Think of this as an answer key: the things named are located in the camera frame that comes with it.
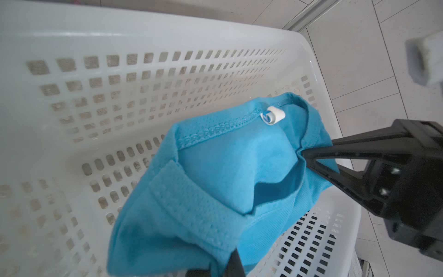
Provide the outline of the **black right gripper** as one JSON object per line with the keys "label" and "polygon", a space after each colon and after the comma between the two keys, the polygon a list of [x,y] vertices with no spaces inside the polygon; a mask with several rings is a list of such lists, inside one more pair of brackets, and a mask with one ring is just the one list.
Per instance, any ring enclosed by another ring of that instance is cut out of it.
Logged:
{"label": "black right gripper", "polygon": [[[307,167],[383,218],[389,238],[443,259],[443,128],[430,121],[343,137],[302,151]],[[366,160],[356,172],[333,159]],[[381,207],[381,201],[387,203]]]}

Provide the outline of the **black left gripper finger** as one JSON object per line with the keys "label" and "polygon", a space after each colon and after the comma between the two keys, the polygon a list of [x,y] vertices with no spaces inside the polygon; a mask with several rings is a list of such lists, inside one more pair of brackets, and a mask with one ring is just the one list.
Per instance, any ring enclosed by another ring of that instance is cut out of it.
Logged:
{"label": "black left gripper finger", "polygon": [[232,252],[223,277],[246,277],[237,249]]}

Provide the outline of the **teal t-shirt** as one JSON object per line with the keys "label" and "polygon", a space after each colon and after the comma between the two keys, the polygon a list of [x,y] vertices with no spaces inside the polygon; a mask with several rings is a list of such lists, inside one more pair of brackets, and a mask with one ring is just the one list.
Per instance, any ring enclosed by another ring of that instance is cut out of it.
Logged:
{"label": "teal t-shirt", "polygon": [[329,147],[319,112],[285,93],[174,124],[113,227],[107,272],[251,270],[330,183],[302,151]]}

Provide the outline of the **white plastic laundry basket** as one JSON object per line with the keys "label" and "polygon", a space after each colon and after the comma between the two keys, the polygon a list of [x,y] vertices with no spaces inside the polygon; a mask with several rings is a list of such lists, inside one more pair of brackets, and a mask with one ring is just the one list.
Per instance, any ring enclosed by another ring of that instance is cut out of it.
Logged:
{"label": "white plastic laundry basket", "polygon": [[292,92],[341,131],[300,34],[1,2],[1,275],[105,277],[113,224],[175,122]]}

